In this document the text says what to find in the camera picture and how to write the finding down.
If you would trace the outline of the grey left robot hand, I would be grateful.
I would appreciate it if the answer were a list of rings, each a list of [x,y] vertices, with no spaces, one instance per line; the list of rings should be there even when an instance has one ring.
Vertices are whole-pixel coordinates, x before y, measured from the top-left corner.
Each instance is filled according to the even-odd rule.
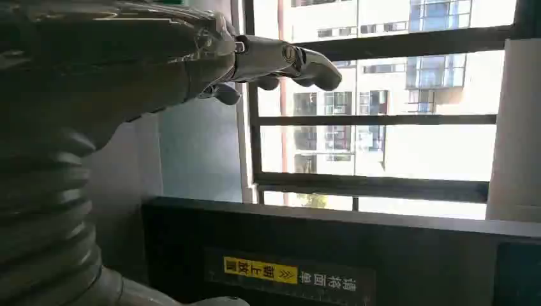
[[[228,82],[272,90],[287,77],[331,91],[324,55],[238,34],[220,12],[156,1],[2,1],[1,148],[85,136],[196,98],[238,101]]]

